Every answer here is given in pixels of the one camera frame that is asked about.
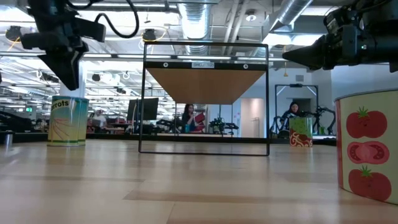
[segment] wooden panel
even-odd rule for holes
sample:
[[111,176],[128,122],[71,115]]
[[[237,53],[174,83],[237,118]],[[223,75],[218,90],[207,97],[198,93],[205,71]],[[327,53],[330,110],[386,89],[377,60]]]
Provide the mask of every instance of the wooden panel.
[[230,105],[264,71],[148,68],[177,103]]

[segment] dark hair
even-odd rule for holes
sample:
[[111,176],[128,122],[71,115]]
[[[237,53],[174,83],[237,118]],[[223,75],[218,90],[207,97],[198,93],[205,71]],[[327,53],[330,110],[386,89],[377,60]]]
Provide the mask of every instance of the dark hair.
[[189,107],[190,107],[190,106],[193,107],[193,104],[186,104],[186,105],[185,105],[185,108],[184,108],[184,114],[185,114],[185,115],[188,115],[188,114],[189,114]]
[[299,104],[298,104],[296,101],[291,102],[291,104],[290,104],[290,106],[289,106],[289,111],[290,111],[290,112],[293,112],[293,111],[292,111],[292,106],[293,106],[293,105],[299,106]]

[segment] computer monitor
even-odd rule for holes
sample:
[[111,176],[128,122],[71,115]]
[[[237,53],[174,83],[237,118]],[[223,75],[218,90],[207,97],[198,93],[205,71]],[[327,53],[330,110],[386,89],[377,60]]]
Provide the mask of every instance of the computer monitor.
[[[129,109],[127,111],[127,120],[131,121],[133,119],[133,114],[136,118],[138,113],[138,108],[140,107],[141,100],[130,100]],[[159,98],[149,98],[144,99],[144,121],[156,120],[157,117],[157,106],[159,104]]]

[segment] doorway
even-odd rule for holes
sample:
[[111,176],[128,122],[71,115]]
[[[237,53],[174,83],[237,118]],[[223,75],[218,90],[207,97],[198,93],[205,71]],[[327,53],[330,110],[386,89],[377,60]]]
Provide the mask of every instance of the doorway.
[[241,136],[243,138],[264,137],[264,99],[242,98],[241,100]]

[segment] wooden table surface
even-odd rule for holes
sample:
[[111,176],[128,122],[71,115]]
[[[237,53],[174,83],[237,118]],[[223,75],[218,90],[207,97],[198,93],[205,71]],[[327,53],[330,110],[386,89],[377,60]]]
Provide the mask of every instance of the wooden table surface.
[[[265,151],[262,144],[143,142],[145,150]],[[341,190],[336,149],[272,145],[269,157],[137,153],[137,141],[0,149],[0,222],[398,223],[398,206]]]

